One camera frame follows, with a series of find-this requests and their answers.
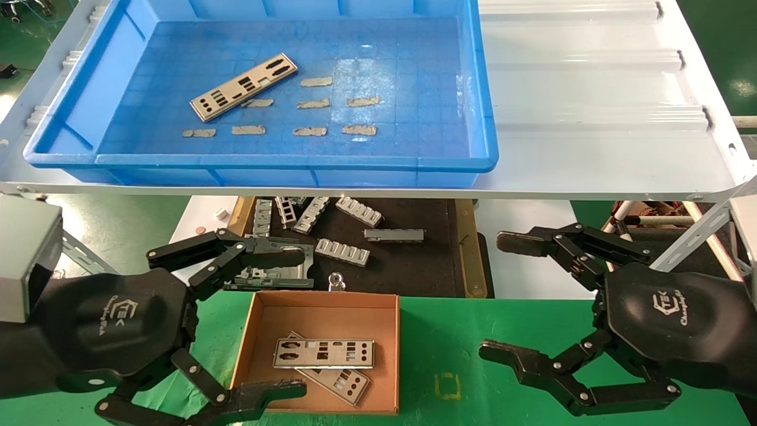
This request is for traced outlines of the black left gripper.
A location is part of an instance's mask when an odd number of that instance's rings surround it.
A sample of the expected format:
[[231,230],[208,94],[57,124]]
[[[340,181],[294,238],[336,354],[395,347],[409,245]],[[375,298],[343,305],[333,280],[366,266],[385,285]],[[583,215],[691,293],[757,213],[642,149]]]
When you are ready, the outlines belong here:
[[[247,267],[300,265],[302,251],[220,228],[151,249],[146,258],[154,270],[140,275],[52,280],[27,322],[2,322],[2,399],[117,386],[95,407],[111,424],[228,425],[260,419],[270,402],[306,395],[302,380],[248,382],[227,390],[181,350],[195,337],[195,299],[207,300]],[[189,288],[170,273],[203,262],[187,280]],[[148,390],[174,367],[208,400],[202,409],[182,418],[132,403],[134,385]]]

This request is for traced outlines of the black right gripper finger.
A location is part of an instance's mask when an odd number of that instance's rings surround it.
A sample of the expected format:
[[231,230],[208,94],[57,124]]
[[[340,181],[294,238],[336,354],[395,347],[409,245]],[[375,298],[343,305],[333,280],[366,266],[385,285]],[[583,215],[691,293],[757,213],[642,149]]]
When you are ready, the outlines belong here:
[[588,291],[600,291],[606,282],[603,263],[651,264],[649,249],[584,224],[562,228],[533,227],[526,234],[501,231],[496,245],[504,253],[551,258]]

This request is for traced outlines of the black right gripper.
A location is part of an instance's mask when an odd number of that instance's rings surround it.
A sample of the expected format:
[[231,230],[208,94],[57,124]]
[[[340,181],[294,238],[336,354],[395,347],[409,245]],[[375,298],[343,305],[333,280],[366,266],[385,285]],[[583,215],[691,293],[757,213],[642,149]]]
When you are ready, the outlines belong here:
[[[551,394],[576,417],[665,409],[681,396],[671,379],[755,397],[756,315],[743,283],[632,263],[609,273],[604,296],[615,335],[598,329],[555,357],[485,339],[478,355],[511,367],[520,385]],[[576,379],[604,354],[642,381]]]

